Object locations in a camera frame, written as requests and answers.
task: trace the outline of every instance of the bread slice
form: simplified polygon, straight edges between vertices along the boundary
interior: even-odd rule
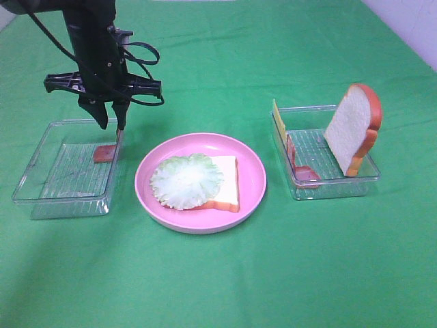
[[[352,84],[324,132],[331,152],[345,176],[356,176],[363,157],[375,144],[382,108],[367,85]]]
[[[224,175],[223,184],[216,197],[190,210],[215,208],[236,213],[240,210],[237,158],[235,156],[211,156],[211,159]]]

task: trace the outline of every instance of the plastic food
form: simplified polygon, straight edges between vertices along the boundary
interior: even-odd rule
[[[219,193],[222,183],[223,173],[204,154],[165,159],[150,178],[154,197],[161,205],[177,210],[205,204]]]
[[[356,176],[381,127],[378,95],[367,85],[352,84],[341,100],[324,137],[343,174]]]

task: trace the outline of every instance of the transparent tray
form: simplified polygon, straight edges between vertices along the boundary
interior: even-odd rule
[[[12,200],[30,209],[32,219],[107,214],[123,141],[116,128],[116,119],[106,130],[93,119],[50,123]],[[108,145],[115,145],[112,161],[95,163],[96,148]]]
[[[336,105],[277,108],[282,122],[275,119],[274,109],[271,113],[274,139],[296,200],[364,196],[374,189],[374,182],[380,178],[380,171],[369,154],[363,159],[358,176],[343,175],[323,137],[336,108]],[[287,153],[282,128],[293,140],[294,159]],[[317,177],[299,174],[297,167],[310,167]]]

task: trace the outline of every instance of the green table surface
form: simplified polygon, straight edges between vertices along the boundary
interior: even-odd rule
[[[70,47],[61,13],[38,16]],[[437,74],[377,16],[358,0],[117,0],[115,23],[160,51],[166,103],[130,106],[103,217],[30,220],[12,203],[47,124],[88,115],[45,92],[76,66],[29,17],[0,33],[0,327],[437,327]],[[354,82],[384,108],[377,192],[293,200],[272,99],[336,104]],[[199,131],[243,141],[268,177],[244,223],[205,236],[156,223],[134,189],[153,147]]]

